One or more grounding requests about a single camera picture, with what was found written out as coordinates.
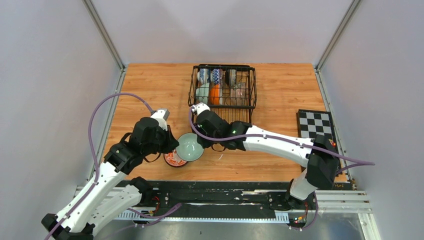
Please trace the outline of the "beige bowl black rim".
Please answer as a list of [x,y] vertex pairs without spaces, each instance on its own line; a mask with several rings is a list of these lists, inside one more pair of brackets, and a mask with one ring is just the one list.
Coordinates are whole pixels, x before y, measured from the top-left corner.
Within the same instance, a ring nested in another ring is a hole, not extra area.
[[239,82],[230,90],[229,103],[233,106],[244,106],[247,102],[247,85],[245,82]]

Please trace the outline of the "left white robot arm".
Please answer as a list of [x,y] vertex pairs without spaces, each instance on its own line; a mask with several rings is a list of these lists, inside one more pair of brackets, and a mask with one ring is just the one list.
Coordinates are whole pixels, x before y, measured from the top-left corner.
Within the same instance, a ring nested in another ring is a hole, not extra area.
[[148,155],[170,153],[178,146],[167,117],[155,112],[141,118],[132,132],[114,144],[96,167],[96,173],[79,194],[58,213],[48,213],[41,223],[47,238],[55,240],[92,240],[102,228],[126,209],[139,204],[149,206],[153,187],[142,177],[133,178],[114,197],[108,193]]

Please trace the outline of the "blue floral bowl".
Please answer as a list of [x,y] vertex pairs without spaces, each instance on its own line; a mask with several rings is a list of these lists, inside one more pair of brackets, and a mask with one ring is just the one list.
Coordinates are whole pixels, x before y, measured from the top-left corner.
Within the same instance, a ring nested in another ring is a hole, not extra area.
[[201,68],[197,72],[197,79],[201,85],[211,82],[211,70],[207,68]]

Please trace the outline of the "red white patterned bowl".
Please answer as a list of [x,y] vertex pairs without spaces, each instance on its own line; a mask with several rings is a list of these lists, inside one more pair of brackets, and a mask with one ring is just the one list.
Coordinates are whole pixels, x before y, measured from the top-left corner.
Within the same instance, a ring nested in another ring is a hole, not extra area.
[[220,68],[212,69],[210,71],[210,80],[215,85],[218,85],[218,84],[221,83],[221,80],[223,79],[224,75],[225,74],[224,74],[224,71],[222,69],[220,69]]

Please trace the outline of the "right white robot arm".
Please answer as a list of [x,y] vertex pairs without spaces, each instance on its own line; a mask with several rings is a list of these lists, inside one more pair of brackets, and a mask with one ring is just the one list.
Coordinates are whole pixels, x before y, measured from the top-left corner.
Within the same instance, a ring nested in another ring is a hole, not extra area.
[[208,108],[192,106],[190,124],[203,148],[215,144],[226,150],[267,153],[291,160],[304,170],[294,178],[285,195],[286,204],[298,209],[316,190],[332,189],[339,158],[335,143],[325,135],[299,138],[264,130],[248,122],[228,123]]

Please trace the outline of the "black wire dish rack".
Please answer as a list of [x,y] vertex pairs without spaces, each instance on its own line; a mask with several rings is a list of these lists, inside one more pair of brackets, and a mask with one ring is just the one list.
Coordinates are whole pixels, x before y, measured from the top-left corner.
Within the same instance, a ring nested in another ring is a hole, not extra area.
[[[202,84],[198,81],[197,73],[199,69],[222,69],[224,77],[221,80],[221,105],[206,104],[209,108],[218,114],[221,118],[231,123],[234,121],[252,122],[253,111],[257,104],[257,81],[256,69],[250,65],[245,64],[198,64],[192,67],[190,86],[188,90],[188,105],[192,106],[199,104],[196,99],[196,89]],[[247,86],[247,102],[245,105],[236,106],[230,104],[230,91],[232,87],[228,86],[225,82],[226,70],[236,69],[236,84],[246,83]],[[215,85],[209,82],[209,88]]]

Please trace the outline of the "celadon bowl black rim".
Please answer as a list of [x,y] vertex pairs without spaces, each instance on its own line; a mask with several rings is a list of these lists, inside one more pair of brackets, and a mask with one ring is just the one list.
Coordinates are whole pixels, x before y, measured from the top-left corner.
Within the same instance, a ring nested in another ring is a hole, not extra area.
[[178,138],[176,154],[181,160],[193,162],[202,157],[204,148],[197,142],[197,135],[185,133]]

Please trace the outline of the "celadon bowl brown rim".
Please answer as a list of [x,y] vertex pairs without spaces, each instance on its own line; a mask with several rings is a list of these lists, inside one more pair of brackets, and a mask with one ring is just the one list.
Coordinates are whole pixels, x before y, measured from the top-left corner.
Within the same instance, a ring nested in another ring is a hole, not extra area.
[[205,83],[195,90],[195,97],[199,103],[209,103],[210,83]]

